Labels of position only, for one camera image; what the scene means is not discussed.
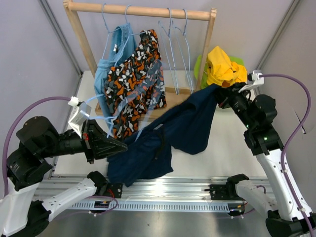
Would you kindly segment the yellow shorts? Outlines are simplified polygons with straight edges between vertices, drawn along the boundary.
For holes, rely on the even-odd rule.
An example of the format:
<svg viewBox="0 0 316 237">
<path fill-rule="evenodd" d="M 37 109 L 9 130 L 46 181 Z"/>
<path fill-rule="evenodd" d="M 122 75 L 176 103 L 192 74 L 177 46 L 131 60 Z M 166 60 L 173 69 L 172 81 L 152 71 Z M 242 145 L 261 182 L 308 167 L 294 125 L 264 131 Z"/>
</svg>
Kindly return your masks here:
<svg viewBox="0 0 316 237">
<path fill-rule="evenodd" d="M 235 83 L 247 82 L 245 66 L 232 61 L 219 46 L 208 53 L 206 63 L 206 83 L 208 85 L 216 84 L 226 88 Z"/>
</svg>

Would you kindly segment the navy blue shorts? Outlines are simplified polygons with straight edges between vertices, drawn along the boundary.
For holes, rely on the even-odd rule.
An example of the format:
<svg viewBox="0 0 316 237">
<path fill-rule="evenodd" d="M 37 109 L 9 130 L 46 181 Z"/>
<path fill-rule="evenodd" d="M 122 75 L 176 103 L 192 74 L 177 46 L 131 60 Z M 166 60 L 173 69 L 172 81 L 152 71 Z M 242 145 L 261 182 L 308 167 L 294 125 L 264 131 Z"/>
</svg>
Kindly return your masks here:
<svg viewBox="0 0 316 237">
<path fill-rule="evenodd" d="M 208 146 L 218 88 L 210 85 L 193 93 L 147 125 L 141 134 L 126 138 L 127 151 L 107 159 L 109 181 L 129 187 L 138 179 L 155 179 L 173 172 L 173 148 L 190 155 L 203 152 Z"/>
</svg>

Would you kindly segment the orange camouflage shorts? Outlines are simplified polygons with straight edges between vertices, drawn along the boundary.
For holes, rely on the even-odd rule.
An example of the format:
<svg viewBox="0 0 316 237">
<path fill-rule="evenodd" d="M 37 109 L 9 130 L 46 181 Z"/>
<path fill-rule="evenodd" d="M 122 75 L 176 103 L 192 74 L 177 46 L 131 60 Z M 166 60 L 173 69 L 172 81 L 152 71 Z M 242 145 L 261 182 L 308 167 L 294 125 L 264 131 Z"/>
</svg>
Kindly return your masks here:
<svg viewBox="0 0 316 237">
<path fill-rule="evenodd" d="M 143 31 L 139 46 L 121 64 L 111 67 L 104 83 L 113 137 L 124 140 L 139 129 L 148 112 L 167 105 L 158 36 Z"/>
</svg>

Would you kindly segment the blue hanger of yellow shorts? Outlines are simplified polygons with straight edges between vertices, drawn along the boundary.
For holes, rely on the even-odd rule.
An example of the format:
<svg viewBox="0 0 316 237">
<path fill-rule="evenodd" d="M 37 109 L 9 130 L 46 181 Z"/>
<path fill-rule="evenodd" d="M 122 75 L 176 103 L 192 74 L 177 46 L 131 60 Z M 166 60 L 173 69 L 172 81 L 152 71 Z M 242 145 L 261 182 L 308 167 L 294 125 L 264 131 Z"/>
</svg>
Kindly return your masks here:
<svg viewBox="0 0 316 237">
<path fill-rule="evenodd" d="M 172 14 L 171 14 L 171 9 L 168 7 L 168 15 L 169 15 L 169 26 L 168 29 L 166 29 L 164 27 L 164 25 L 161 23 L 161 21 L 158 21 L 158 25 L 160 26 L 159 32 L 162 33 L 162 30 L 164 31 L 164 33 L 166 34 L 167 38 L 168 38 L 168 42 L 169 42 L 169 48 L 170 50 L 167 51 L 164 40 L 162 40 L 162 44 L 165 50 L 165 54 L 167 57 L 167 62 L 169 65 L 169 70 L 170 70 L 170 74 L 171 74 L 171 78 L 173 81 L 173 85 L 174 85 L 174 90 L 175 90 L 175 94 L 179 94 L 179 85 L 178 85 L 178 78 L 176 75 L 176 65 L 175 65 L 175 59 L 174 59 L 174 53 L 173 53 L 173 48 L 172 48 L 172 42 L 171 42 L 171 21 L 172 21 Z"/>
</svg>

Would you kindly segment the blue hanger of camouflage shorts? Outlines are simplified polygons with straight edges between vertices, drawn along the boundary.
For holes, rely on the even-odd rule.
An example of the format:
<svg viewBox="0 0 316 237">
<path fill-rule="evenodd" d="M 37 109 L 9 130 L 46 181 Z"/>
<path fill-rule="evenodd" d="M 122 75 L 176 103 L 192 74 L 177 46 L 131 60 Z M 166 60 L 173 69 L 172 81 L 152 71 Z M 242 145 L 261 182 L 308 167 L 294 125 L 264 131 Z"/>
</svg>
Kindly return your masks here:
<svg viewBox="0 0 316 237">
<path fill-rule="evenodd" d="M 136 35 L 142 35 L 144 33 L 133 33 L 133 29 L 131 27 L 130 22 L 127 19 L 127 10 L 131 7 L 128 5 L 125 8 L 124 17 L 125 24 L 120 25 L 116 28 L 114 36 L 116 37 L 114 40 L 113 52 L 114 55 L 114 66 L 118 66 L 127 60 L 135 51 L 137 44 L 135 40 Z"/>
</svg>

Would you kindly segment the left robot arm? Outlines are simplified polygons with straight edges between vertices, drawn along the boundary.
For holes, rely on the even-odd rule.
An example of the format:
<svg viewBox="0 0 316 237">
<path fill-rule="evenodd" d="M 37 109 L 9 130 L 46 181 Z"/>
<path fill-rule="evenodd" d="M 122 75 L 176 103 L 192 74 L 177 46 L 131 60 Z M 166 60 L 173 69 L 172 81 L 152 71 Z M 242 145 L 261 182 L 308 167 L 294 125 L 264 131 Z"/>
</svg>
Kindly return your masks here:
<svg viewBox="0 0 316 237">
<path fill-rule="evenodd" d="M 0 234 L 3 237 L 35 237 L 73 204 L 104 197 L 108 180 L 90 172 L 64 192 L 34 200 L 34 194 L 52 166 L 47 158 L 83 153 L 89 163 L 125 152 L 126 144 L 109 136 L 95 120 L 83 123 L 82 135 L 73 129 L 58 133 L 48 118 L 29 119 L 16 133 L 20 143 L 6 160 L 8 193 L 0 201 Z"/>
</svg>

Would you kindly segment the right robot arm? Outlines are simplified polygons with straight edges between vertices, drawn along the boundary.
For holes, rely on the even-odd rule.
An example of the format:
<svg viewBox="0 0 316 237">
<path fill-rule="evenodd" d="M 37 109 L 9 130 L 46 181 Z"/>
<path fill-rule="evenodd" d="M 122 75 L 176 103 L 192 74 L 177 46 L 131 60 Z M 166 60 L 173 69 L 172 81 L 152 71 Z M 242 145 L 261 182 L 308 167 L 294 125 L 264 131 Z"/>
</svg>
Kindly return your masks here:
<svg viewBox="0 0 316 237">
<path fill-rule="evenodd" d="M 272 122 L 277 116 L 275 100 L 265 94 L 248 99 L 241 85 L 215 90 L 220 108 L 232 108 L 245 125 L 245 143 L 263 168 L 275 199 L 257 188 L 247 177 L 228 178 L 226 195 L 243 198 L 265 218 L 273 237 L 314 236 L 316 214 L 305 202 L 285 157 L 285 146 Z"/>
</svg>

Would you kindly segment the light blue shorts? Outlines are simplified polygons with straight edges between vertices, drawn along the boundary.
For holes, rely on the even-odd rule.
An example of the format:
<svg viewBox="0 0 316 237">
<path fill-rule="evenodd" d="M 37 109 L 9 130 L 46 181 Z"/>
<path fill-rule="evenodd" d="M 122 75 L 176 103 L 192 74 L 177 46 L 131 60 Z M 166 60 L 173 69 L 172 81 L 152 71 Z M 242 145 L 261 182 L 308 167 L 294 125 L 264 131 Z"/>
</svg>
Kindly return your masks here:
<svg viewBox="0 0 316 237">
<path fill-rule="evenodd" d="M 114 66 L 114 61 L 108 61 L 107 59 L 100 59 L 97 64 L 97 70 L 95 73 L 95 79 L 94 79 L 94 90 L 99 103 L 99 106 L 101 108 L 103 117 L 107 118 L 109 117 L 110 110 L 108 108 L 108 105 L 106 103 L 106 97 L 104 92 L 104 86 L 106 82 L 106 78 L 108 75 L 108 72 L 110 71 L 110 68 Z"/>
</svg>

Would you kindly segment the wooden clothes rack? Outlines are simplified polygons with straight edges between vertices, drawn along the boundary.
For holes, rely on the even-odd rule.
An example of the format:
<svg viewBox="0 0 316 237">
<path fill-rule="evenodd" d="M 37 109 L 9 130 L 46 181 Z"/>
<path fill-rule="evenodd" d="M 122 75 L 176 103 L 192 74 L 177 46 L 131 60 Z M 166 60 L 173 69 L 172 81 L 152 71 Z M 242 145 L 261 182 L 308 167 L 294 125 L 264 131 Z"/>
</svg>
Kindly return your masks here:
<svg viewBox="0 0 316 237">
<path fill-rule="evenodd" d="M 75 32 L 75 35 L 79 41 L 81 50 L 84 54 L 84 57 L 89 66 L 89 69 L 91 73 L 95 75 L 96 70 L 97 70 L 97 63 L 93 56 L 91 47 L 89 45 L 86 34 L 84 32 L 83 26 L 81 24 L 78 12 L 101 13 L 102 4 L 74 2 L 72 0 L 65 0 L 63 2 L 63 6 L 68 16 L 68 19 L 71 23 L 71 26 Z M 104 13 L 123 15 L 126 7 L 127 6 L 125 5 L 107 4 L 104 6 Z M 157 8 L 157 7 L 131 6 L 127 10 L 127 14 L 133 15 L 133 16 L 169 18 L 168 9 Z M 207 30 L 205 34 L 204 46 L 203 46 L 203 53 L 201 57 L 201 64 L 199 68 L 196 86 L 194 89 L 194 91 L 197 91 L 200 89 L 201 80 L 204 73 L 204 65 L 206 63 L 207 55 L 209 52 L 212 32 L 214 28 L 215 19 L 217 16 L 217 9 L 212 8 L 209 12 L 195 11 L 195 10 L 184 11 L 180 9 L 171 9 L 171 14 L 172 14 L 173 19 L 188 19 L 188 20 L 198 20 L 198 21 L 208 22 Z"/>
</svg>

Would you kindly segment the aluminium mounting rail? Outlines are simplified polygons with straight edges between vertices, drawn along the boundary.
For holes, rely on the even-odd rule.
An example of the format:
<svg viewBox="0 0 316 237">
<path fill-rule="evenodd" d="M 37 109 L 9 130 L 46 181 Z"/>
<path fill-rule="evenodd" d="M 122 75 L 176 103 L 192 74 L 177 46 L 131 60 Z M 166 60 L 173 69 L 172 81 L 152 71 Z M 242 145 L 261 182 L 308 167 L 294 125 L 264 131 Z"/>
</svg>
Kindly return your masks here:
<svg viewBox="0 0 316 237">
<path fill-rule="evenodd" d="M 56 196 L 83 180 L 85 176 L 52 176 L 43 180 L 35 192 L 34 200 L 44 200 Z M 240 203 L 249 202 L 219 196 L 224 189 L 227 177 L 160 177 L 152 180 L 139 180 L 130 187 L 111 188 L 119 193 L 118 207 L 123 211 L 178 211 L 178 212 L 229 212 Z M 250 178 L 254 186 L 265 186 L 266 195 L 270 198 L 268 207 L 276 209 L 277 201 L 267 178 Z M 78 201 L 71 209 L 96 209 L 93 200 Z"/>
</svg>

